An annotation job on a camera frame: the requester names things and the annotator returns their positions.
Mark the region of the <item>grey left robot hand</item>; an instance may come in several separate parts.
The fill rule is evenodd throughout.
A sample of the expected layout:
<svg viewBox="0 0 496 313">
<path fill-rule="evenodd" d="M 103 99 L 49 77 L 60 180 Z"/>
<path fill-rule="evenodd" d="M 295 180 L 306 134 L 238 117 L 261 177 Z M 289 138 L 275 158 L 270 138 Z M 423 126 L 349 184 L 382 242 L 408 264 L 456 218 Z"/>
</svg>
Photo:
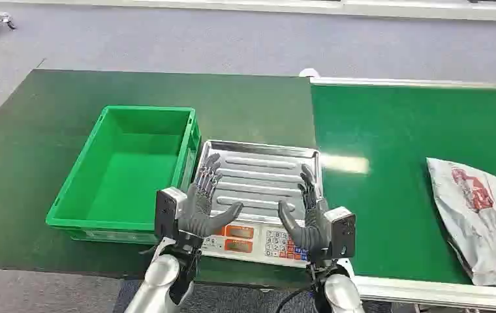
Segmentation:
<svg viewBox="0 0 496 313">
<path fill-rule="evenodd" d="M 241 213 L 243 204 L 237 201 L 225 212 L 211 216 L 213 196 L 222 177 L 218 172 L 221 166 L 219 159 L 218 153 L 208 156 L 202 163 L 200 173 L 190 184 L 184 211 L 178 218 L 179 230 L 205 238 L 230 224 Z"/>
</svg>

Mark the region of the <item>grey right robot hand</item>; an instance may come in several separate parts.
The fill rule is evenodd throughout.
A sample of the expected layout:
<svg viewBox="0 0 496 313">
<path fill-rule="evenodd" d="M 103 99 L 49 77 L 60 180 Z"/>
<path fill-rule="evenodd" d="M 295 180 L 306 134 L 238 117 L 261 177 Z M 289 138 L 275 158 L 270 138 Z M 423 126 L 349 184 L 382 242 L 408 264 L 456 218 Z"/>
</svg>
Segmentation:
<svg viewBox="0 0 496 313">
<path fill-rule="evenodd" d="M 304 227 L 301 227 L 291 215 L 284 200 L 278 202 L 278 217 L 294 244 L 311 253 L 317 253 L 329 247 L 330 240 L 326 234 L 326 223 L 318 199 L 313 171 L 307 164 L 302 164 L 300 177 L 303 184 L 298 184 L 305 208 Z"/>
</svg>

